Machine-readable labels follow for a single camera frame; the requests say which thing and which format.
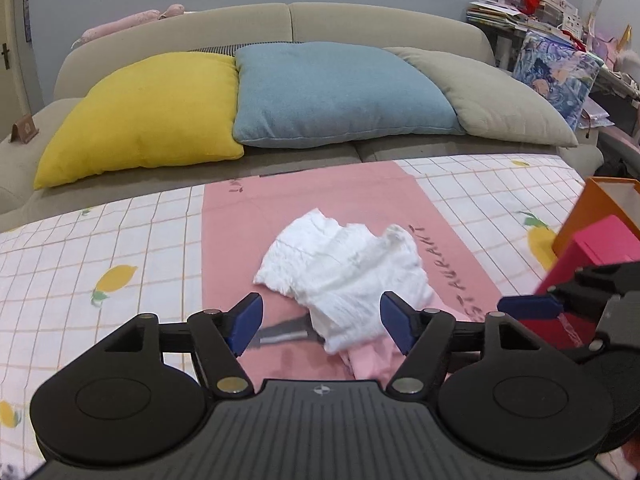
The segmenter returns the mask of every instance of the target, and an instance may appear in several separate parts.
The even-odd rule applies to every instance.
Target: door handle
[[[6,47],[6,43],[2,44],[2,52],[0,52],[0,54],[2,54],[2,57],[4,57],[4,68],[5,70],[9,70],[11,67],[9,66],[9,52],[11,52],[11,50],[9,50]]]

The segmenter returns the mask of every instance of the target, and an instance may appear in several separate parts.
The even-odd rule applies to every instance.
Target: sofa armrest
[[[33,117],[39,133],[28,144],[0,142],[0,214],[24,205],[33,194],[33,179],[51,137],[80,99],[60,99]]]
[[[558,148],[558,155],[574,168],[583,180],[593,176],[604,163],[602,152],[590,144],[579,144],[574,148]]]

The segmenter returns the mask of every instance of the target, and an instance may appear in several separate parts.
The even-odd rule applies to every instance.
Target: sofa
[[[555,148],[464,136],[404,135],[304,150],[245,149],[239,160],[183,167],[136,168],[33,190],[38,162],[66,115],[102,78],[165,52],[271,41],[333,41],[376,47],[412,46],[494,65],[482,31],[439,16],[355,4],[257,4],[193,12],[123,30],[66,57],[54,101],[34,115],[29,144],[0,143],[0,231],[65,212],[206,182],[376,160],[473,153],[559,153],[582,176],[602,163],[594,146]]]

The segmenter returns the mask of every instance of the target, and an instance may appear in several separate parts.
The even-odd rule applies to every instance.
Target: yellow pillow
[[[105,171],[240,158],[231,131],[238,107],[234,59],[160,54],[96,84],[44,151],[34,189]]]

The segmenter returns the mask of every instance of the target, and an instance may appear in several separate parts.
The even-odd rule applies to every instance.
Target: white towel
[[[318,209],[278,235],[254,283],[306,306],[329,354],[385,333],[380,296],[386,290],[415,309],[424,308],[433,293],[407,231],[391,225],[376,237],[362,224],[342,227]]]

